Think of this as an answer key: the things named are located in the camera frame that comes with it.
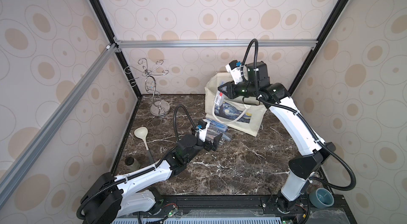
aluminum frame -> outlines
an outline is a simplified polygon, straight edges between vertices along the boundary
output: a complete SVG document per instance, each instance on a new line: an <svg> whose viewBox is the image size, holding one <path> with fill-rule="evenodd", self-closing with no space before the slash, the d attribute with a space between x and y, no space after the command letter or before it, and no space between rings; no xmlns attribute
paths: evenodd
<svg viewBox="0 0 407 224"><path fill-rule="evenodd" d="M14 161L13 165L9 168L0 183L0 209L24 179L27 172L54 137L55 133L59 130L84 93L89 89L89 86L99 75L108 59L116 51L118 51L116 45L114 43L110 44L109 49L105 50L98 59L96 59L91 68L85 73L82 79L79 80L78 84L74 87L68 97L61 103L61 105L59 105L53 115L41 128L36 135L36 138L32 140L26 150L16 159L16 161Z"/></svg>
<svg viewBox="0 0 407 224"><path fill-rule="evenodd" d="M251 40L183 40L183 41L117 41L119 48L211 48L247 47ZM315 47L316 39L259 40L259 47Z"/></svg>
<svg viewBox="0 0 407 224"><path fill-rule="evenodd" d="M302 64L300 70L298 71L297 75L295 76L288 92L293 94L296 90L297 86L303 79L305 73L308 71L312 61L314 60L315 56L318 54L319 49L325 43L325 39L328 37L332 29L334 28L335 24L337 23L340 15L342 14L343 10L345 9L346 5L348 4L349 0L338 0L333 8L331 14L329 15L325 25L323 26L321 32L318 35L318 44L315 48L312 48L311 51L308 53L304 63Z"/></svg>

marble tabletop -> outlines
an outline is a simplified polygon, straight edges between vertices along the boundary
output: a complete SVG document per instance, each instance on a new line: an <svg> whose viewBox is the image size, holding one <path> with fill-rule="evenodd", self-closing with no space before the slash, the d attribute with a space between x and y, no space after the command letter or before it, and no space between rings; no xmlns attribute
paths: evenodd
<svg viewBox="0 0 407 224"><path fill-rule="evenodd" d="M205 95L163 95L172 108L185 105L197 122L205 118ZM147 144L155 160L175 145L173 110L164 118L150 115L151 96L141 101L135 121L121 156L117 174L128 173L124 164L127 156L133 156L141 167L149 165L142 140L134 136L134 130L145 126L149 130ZM178 133L191 133L191 124L184 111L178 111ZM228 128L231 142L214 152L202 150L180 175L156 183L162 195L235 195L276 194L288 176L288 160L298 154L292 138L271 112L264 115L262 125L253 137L239 130Z"/></svg>

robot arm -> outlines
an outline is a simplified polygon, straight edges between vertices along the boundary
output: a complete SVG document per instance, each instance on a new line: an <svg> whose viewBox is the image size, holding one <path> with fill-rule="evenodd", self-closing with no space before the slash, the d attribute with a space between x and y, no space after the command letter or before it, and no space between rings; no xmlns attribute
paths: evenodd
<svg viewBox="0 0 407 224"><path fill-rule="evenodd" d="M244 62L253 43L255 43L253 63L245 65ZM300 155L289 161L290 172L287 181L276 199L278 209L283 213L289 212L297 198L305 192L310 180L320 181L338 190L353 189L356 185L356 177L349 165L334 153L335 146L332 142L325 143L311 128L298 111L287 89L280 83L270 84L267 65L262 61L257 62L257 52L258 42L253 39L247 47L243 64L234 60L227 65L233 81L219 86L218 91L229 99L238 96L256 97L281 121L297 145ZM247 79L243 75L244 65L247 69ZM332 185L313 177L315 171L330 155L333 155L348 171L351 179L348 186Z"/></svg>
<svg viewBox="0 0 407 224"><path fill-rule="evenodd" d="M209 123L206 120L199 121L199 138L192 134L184 135L177 145L155 164L116 177L110 173L101 175L81 199L78 211L82 213L83 210L83 219L86 219L88 224L108 224L116 217L129 213L157 213L162 206L162 197L158 191L155 188L138 191L178 175L202 149L216 151L222 134L216 136L213 142L201 137L206 134Z"/></svg>

stand base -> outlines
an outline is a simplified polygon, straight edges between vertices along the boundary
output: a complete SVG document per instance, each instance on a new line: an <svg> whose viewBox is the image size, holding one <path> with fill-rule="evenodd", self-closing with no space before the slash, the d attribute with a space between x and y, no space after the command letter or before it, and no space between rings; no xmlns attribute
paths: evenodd
<svg viewBox="0 0 407 224"><path fill-rule="evenodd" d="M160 104L160 101L157 100L155 104L158 106ZM150 106L150 113L152 115L158 116L158 117L164 117L170 112L170 104L166 102L165 100L161 101L161 110L154 106L154 104L151 104Z"/></svg>

beige polka dot wallpaper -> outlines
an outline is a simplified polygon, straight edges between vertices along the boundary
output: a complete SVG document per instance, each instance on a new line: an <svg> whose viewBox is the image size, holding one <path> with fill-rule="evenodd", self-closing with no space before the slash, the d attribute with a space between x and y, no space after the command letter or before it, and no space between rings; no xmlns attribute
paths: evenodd
<svg viewBox="0 0 407 224"><path fill-rule="evenodd" d="M0 0L0 177L106 44L87 0Z"/></svg>
<svg viewBox="0 0 407 224"><path fill-rule="evenodd" d="M293 98L353 169L359 224L407 220L407 0L352 0ZM349 184L334 159L329 180Z"/></svg>
<svg viewBox="0 0 407 224"><path fill-rule="evenodd" d="M79 200L109 172L135 101L113 54L3 206L0 223L82 223L76 218ZM26 128L15 137L36 131ZM14 157L21 146L11 142Z"/></svg>
<svg viewBox="0 0 407 224"><path fill-rule="evenodd" d="M0 0L0 178L105 50L87 0ZM79 223L135 104L112 57L0 211L0 223Z"/></svg>
<svg viewBox="0 0 407 224"><path fill-rule="evenodd" d="M315 38L337 0L102 0L118 39Z"/></svg>
<svg viewBox="0 0 407 224"><path fill-rule="evenodd" d="M257 58L267 64L270 82L282 83L288 89L309 51L310 47L261 47ZM123 52L135 76L143 74L140 58L147 58L149 69L157 67L158 60L164 61L156 72L169 73L155 76L161 94L204 94L209 79L218 72L226 72L225 66L232 60L242 61L246 48L126 48ZM247 64L253 62L253 53L254 46ZM136 82L145 94L145 77Z"/></svg>

